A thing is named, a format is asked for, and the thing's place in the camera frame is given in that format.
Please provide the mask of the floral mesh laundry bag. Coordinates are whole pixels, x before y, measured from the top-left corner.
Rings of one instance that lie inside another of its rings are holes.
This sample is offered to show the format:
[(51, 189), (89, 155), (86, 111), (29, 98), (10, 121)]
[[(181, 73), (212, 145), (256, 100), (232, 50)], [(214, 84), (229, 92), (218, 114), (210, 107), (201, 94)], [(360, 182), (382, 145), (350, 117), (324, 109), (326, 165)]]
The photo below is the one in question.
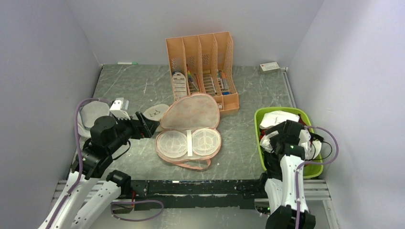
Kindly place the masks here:
[(217, 130), (220, 110), (208, 94), (194, 93), (174, 102), (164, 113), (155, 139), (157, 155), (190, 170), (206, 170), (222, 146)]

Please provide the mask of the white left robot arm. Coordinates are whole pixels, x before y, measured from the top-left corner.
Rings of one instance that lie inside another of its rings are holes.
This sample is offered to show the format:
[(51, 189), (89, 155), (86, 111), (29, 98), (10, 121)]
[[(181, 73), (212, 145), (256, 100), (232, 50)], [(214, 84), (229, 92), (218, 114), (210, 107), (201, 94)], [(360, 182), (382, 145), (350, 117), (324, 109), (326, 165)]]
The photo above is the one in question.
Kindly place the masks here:
[(131, 139), (151, 138), (160, 123), (141, 112), (131, 116), (101, 116), (90, 129), (90, 139), (78, 150), (71, 174), (51, 212), (40, 225), (42, 229), (88, 228), (100, 213), (116, 198), (127, 198), (132, 192), (130, 176), (113, 171), (98, 194), (85, 199), (105, 170), (114, 161), (113, 154)]

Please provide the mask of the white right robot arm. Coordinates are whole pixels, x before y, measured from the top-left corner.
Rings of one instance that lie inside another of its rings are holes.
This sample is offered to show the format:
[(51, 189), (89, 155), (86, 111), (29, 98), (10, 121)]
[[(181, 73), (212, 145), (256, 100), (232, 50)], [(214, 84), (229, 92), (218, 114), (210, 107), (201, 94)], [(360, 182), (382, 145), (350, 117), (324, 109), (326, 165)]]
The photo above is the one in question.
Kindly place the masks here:
[(258, 192), (268, 198), (270, 215), (267, 229), (313, 229), (316, 218), (310, 214), (304, 195), (303, 167), (305, 150), (299, 146), (304, 126), (286, 120), (266, 131), (272, 150), (264, 153), (267, 179), (258, 184)]

